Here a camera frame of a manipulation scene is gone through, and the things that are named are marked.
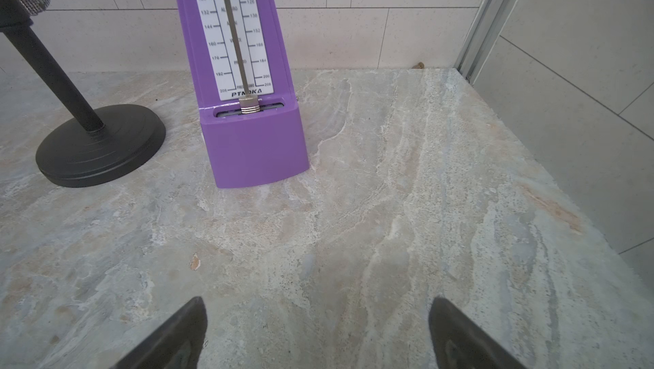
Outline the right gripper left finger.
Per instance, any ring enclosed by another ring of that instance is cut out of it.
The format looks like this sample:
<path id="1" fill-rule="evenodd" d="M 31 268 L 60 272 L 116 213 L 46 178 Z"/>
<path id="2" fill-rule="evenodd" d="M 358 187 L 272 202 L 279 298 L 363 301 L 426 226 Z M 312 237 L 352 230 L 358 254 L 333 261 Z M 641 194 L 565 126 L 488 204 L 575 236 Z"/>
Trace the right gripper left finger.
<path id="1" fill-rule="evenodd" d="M 113 367 L 197 368 L 207 326 L 204 300 L 193 297 Z"/>

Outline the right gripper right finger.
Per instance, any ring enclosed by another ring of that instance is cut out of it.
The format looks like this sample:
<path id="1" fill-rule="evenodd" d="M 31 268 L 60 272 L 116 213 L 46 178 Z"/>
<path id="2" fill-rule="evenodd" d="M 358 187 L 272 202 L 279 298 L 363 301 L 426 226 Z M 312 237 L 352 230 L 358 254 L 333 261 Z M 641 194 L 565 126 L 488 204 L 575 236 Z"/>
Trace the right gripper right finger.
<path id="1" fill-rule="evenodd" d="M 432 302 L 429 331 L 439 368 L 526 368 L 445 297 Z"/>

